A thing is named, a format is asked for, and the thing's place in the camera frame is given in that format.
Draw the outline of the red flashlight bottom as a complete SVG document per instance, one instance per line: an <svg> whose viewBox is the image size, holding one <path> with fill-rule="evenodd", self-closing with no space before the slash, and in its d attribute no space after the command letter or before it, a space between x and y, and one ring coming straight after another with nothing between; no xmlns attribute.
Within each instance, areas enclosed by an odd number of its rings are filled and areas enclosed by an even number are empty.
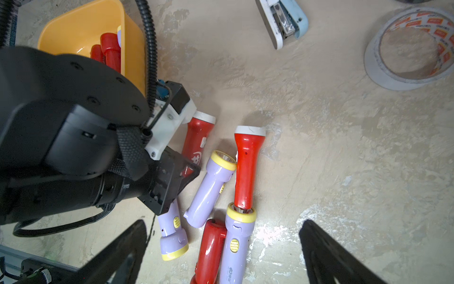
<svg viewBox="0 0 454 284"><path fill-rule="evenodd" d="M190 283L217 284L226 236L227 228L223 221L212 218L205 223L195 275Z"/></svg>

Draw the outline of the purple flashlight cluster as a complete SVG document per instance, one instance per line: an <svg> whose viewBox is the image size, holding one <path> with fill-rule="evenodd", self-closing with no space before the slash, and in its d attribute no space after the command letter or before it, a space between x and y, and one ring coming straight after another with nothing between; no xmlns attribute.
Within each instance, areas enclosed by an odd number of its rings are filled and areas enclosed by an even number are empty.
<svg viewBox="0 0 454 284"><path fill-rule="evenodd" d="M201 228L208 220L222 193L225 183L236 171L236 160L220 150L214 150L206 165L206 174L189 208L184 213L188 224Z"/></svg>

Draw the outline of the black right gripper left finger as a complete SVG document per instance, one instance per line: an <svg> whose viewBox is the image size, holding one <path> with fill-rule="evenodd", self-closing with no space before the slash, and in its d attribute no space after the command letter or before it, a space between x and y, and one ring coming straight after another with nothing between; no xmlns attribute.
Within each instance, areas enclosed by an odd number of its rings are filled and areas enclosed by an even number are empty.
<svg viewBox="0 0 454 284"><path fill-rule="evenodd" d="M134 284L147 247L145 222L137 220L112 243L66 278L64 284Z"/></svg>

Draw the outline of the red flashlight two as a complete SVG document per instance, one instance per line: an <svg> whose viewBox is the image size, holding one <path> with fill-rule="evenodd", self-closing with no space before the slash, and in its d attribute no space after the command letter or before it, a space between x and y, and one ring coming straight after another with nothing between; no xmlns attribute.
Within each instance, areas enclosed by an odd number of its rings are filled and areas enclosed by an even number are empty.
<svg viewBox="0 0 454 284"><path fill-rule="evenodd" d="M91 59L105 64L105 55L102 52L100 44L95 44L92 46L90 56Z"/></svg>

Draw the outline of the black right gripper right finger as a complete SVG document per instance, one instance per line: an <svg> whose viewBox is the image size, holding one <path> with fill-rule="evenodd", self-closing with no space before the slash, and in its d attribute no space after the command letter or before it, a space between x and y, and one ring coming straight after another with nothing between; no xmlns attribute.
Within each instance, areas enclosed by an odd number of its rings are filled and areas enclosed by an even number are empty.
<svg viewBox="0 0 454 284"><path fill-rule="evenodd" d="M303 223L299 237L311 284L385 284L314 221Z"/></svg>

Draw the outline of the red flashlight one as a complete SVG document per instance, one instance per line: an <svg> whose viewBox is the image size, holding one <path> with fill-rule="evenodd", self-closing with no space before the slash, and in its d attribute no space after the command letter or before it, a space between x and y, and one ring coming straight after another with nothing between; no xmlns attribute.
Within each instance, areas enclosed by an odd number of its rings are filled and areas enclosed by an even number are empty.
<svg viewBox="0 0 454 284"><path fill-rule="evenodd" d="M118 36L114 33L104 33L100 36L100 46L105 56L105 64L121 73L121 48Z"/></svg>

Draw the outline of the yellow plastic storage tray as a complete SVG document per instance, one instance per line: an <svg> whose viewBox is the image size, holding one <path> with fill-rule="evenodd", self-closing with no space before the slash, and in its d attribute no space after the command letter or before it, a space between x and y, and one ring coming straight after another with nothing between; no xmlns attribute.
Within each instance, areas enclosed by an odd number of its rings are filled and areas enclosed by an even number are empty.
<svg viewBox="0 0 454 284"><path fill-rule="evenodd" d="M104 33L121 28L121 74L146 94L146 52L142 30L116 0L92 1L50 21L41 32L37 48L50 54L90 56Z"/></svg>

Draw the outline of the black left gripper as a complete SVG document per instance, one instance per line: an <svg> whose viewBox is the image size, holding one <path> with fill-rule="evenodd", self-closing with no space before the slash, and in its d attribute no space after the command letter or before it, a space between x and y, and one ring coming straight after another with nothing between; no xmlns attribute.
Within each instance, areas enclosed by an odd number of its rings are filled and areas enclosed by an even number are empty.
<svg viewBox="0 0 454 284"><path fill-rule="evenodd" d="M125 156L119 155L101 177L101 195L95 205L102 208L102 215L109 214L117 203L130 198L138 198L158 216L166 214L178 194L201 171L190 158L168 146L177 129L189 123L196 112L195 103L183 85L160 81L156 104L152 128L144 129L140 136L148 171L133 181L124 162Z"/></svg>

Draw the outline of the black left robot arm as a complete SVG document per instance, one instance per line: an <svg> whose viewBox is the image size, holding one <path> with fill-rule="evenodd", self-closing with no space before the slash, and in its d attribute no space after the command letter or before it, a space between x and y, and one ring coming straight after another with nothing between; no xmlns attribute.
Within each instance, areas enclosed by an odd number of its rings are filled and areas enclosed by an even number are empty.
<svg viewBox="0 0 454 284"><path fill-rule="evenodd" d="M1 224L41 237L102 219L139 198L168 213L200 167L168 144L195 105L181 84L157 98L157 41L120 1L48 22L36 48L1 47Z"/></svg>

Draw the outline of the red flashlight white logo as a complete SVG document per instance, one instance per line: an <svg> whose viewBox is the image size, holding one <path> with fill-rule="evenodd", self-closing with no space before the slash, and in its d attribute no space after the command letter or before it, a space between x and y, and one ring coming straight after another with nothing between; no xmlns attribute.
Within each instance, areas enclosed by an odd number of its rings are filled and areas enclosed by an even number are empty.
<svg viewBox="0 0 454 284"><path fill-rule="evenodd" d="M206 140L214 129L216 118L204 112L196 111L188 123L182 155L199 166Z"/></svg>

